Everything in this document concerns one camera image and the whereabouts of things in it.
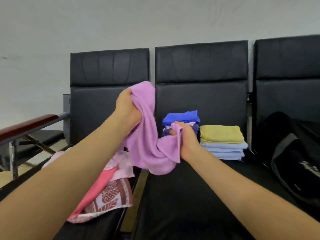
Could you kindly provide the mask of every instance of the wall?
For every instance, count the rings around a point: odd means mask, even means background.
[[[0,0],[0,128],[62,112],[71,52],[319,33],[320,0]]]

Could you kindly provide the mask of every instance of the person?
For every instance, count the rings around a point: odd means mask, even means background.
[[[52,239],[141,120],[124,90],[114,113],[94,132],[0,202],[2,240]],[[237,173],[203,149],[184,128],[181,157],[257,240],[319,239],[320,224],[289,202]]]

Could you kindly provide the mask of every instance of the wooden armrest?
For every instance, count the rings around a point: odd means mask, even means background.
[[[32,120],[22,122],[20,124],[15,124],[4,129],[0,129],[0,142],[6,140],[10,137],[17,136],[21,133],[27,132],[29,130],[35,129],[41,125],[45,125],[51,121],[58,119],[59,116],[55,114],[46,114],[37,117]]]

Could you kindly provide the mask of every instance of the stack of folded towels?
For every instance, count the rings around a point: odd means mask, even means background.
[[[221,160],[239,160],[245,156],[248,144],[238,126],[200,126],[201,146]]]
[[[193,129],[195,134],[198,134],[200,119],[198,111],[188,111],[186,113],[169,113],[163,120],[162,125],[165,126],[162,131],[162,136],[170,135],[171,124],[175,121],[183,122]]]

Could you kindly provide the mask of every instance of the yellow towel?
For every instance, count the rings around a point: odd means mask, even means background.
[[[239,126],[203,125],[200,133],[204,143],[241,144],[245,141]]]

